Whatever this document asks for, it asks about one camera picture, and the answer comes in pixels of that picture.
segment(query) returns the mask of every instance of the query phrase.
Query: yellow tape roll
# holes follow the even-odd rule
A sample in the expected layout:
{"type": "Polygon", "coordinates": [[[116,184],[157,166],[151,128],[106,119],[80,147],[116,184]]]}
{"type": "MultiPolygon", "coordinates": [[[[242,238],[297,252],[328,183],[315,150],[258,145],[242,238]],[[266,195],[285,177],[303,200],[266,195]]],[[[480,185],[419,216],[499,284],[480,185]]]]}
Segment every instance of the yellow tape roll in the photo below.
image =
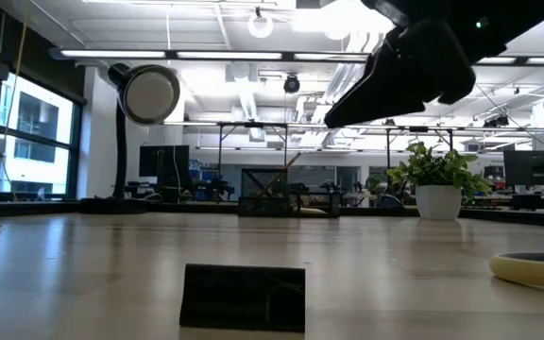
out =
{"type": "Polygon", "coordinates": [[[544,287],[544,251],[495,255],[490,269],[499,279],[544,287]]]}

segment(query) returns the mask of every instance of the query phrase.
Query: potted plant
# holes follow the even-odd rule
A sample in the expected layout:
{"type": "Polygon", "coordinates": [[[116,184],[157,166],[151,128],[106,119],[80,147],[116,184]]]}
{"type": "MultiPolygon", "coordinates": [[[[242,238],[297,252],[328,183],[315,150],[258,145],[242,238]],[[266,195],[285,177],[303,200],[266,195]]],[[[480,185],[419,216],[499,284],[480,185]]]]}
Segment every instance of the potted plant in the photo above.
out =
{"type": "Polygon", "coordinates": [[[366,189],[372,194],[375,195],[377,193],[377,187],[379,187],[379,184],[381,184],[381,180],[376,178],[373,175],[370,175],[366,179],[366,189]]]}
{"type": "Polygon", "coordinates": [[[490,190],[489,182],[481,174],[468,171],[468,162],[478,159],[476,155],[461,156],[449,151],[444,157],[434,157],[433,147],[425,147],[423,142],[411,144],[408,151],[415,155],[409,164],[387,170],[394,182],[411,181],[416,186],[416,208],[426,219],[454,220],[461,210],[461,191],[469,199],[476,192],[490,190]]]}

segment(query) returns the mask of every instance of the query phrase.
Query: cable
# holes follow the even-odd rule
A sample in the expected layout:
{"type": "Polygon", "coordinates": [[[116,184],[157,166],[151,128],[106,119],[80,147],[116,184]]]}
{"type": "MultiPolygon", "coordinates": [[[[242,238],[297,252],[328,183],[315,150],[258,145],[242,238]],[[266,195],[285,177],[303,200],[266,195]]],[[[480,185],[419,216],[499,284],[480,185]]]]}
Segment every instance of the cable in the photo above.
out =
{"type": "MultiPolygon", "coordinates": [[[[20,66],[22,64],[22,58],[23,58],[23,51],[24,51],[24,48],[25,48],[25,38],[26,38],[26,23],[28,21],[28,10],[26,10],[25,8],[25,17],[23,18],[23,30],[22,30],[22,35],[21,35],[21,40],[20,40],[20,46],[19,46],[19,50],[18,50],[18,58],[17,58],[17,62],[16,62],[16,75],[15,75],[15,78],[14,78],[14,86],[12,87],[12,97],[11,97],[11,105],[9,106],[9,110],[8,110],[8,118],[7,118],[7,121],[6,121],[6,130],[4,132],[4,151],[5,151],[5,147],[6,147],[6,141],[7,141],[7,137],[8,137],[8,127],[9,127],[9,116],[11,114],[11,107],[13,106],[13,99],[14,99],[14,94],[16,93],[16,84],[17,84],[17,81],[18,81],[18,76],[20,75],[20,66]]],[[[4,171],[4,175],[6,177],[6,180],[9,182],[9,187],[10,187],[10,192],[12,194],[12,196],[14,197],[14,200],[17,200],[17,197],[16,197],[16,194],[14,193],[14,190],[13,190],[13,186],[11,185],[11,180],[9,179],[9,175],[8,175],[8,170],[6,169],[6,157],[4,155],[4,158],[0,161],[0,179],[1,179],[1,169],[3,168],[3,171],[4,171]]]]}
{"type": "Polygon", "coordinates": [[[176,178],[178,179],[178,204],[179,204],[179,195],[181,191],[181,183],[179,181],[179,171],[178,171],[178,163],[176,162],[176,146],[174,145],[174,167],[176,168],[176,178]]]}
{"type": "Polygon", "coordinates": [[[507,117],[507,119],[509,119],[513,124],[515,124],[516,126],[518,126],[518,128],[520,128],[521,130],[523,130],[524,132],[526,132],[530,137],[532,137],[532,139],[534,139],[535,141],[541,143],[542,145],[544,145],[544,142],[541,141],[540,139],[538,139],[538,137],[536,137],[534,134],[532,134],[528,129],[526,129],[526,127],[523,127],[521,126],[520,124],[518,124],[518,122],[516,122],[516,120],[514,120],[513,118],[511,118],[511,116],[509,116],[509,114],[507,114],[507,112],[501,110],[501,108],[499,107],[499,105],[497,105],[497,103],[494,102],[494,100],[492,100],[488,94],[486,94],[486,92],[484,90],[482,90],[482,87],[480,87],[480,85],[478,85],[476,83],[476,87],[478,88],[478,90],[480,90],[480,92],[482,92],[482,94],[492,103],[492,105],[495,106],[495,109],[499,110],[502,114],[505,115],[505,117],[507,117]]]}
{"type": "Polygon", "coordinates": [[[146,195],[144,198],[142,198],[143,200],[154,200],[154,199],[151,199],[153,197],[156,197],[158,198],[158,200],[162,200],[162,196],[161,194],[157,194],[157,193],[152,193],[152,194],[148,194],[146,195]]]}

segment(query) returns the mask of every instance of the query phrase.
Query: computer monitor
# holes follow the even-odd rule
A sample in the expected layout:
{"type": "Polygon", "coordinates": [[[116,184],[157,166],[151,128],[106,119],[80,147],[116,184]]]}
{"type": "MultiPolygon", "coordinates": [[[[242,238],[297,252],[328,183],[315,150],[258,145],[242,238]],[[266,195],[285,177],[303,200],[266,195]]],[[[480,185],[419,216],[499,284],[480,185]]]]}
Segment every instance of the computer monitor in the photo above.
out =
{"type": "Polygon", "coordinates": [[[502,179],[504,177],[504,170],[502,166],[485,166],[484,167],[484,178],[499,178],[502,179]]]}
{"type": "Polygon", "coordinates": [[[544,185],[544,151],[503,151],[508,186],[544,185]]]}
{"type": "Polygon", "coordinates": [[[188,145],[140,146],[140,177],[157,177],[157,184],[190,182],[188,145]]]}

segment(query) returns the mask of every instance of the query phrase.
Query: table surface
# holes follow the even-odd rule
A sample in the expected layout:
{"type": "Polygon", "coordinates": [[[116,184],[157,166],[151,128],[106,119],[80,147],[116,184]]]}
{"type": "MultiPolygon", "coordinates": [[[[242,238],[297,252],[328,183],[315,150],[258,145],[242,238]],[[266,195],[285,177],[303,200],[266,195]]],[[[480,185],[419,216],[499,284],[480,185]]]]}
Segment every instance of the table surface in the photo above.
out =
{"type": "Polygon", "coordinates": [[[488,260],[544,228],[227,214],[0,219],[0,339],[544,339],[544,291],[488,260]],[[180,329],[187,263],[306,268],[306,333],[180,329]]]}

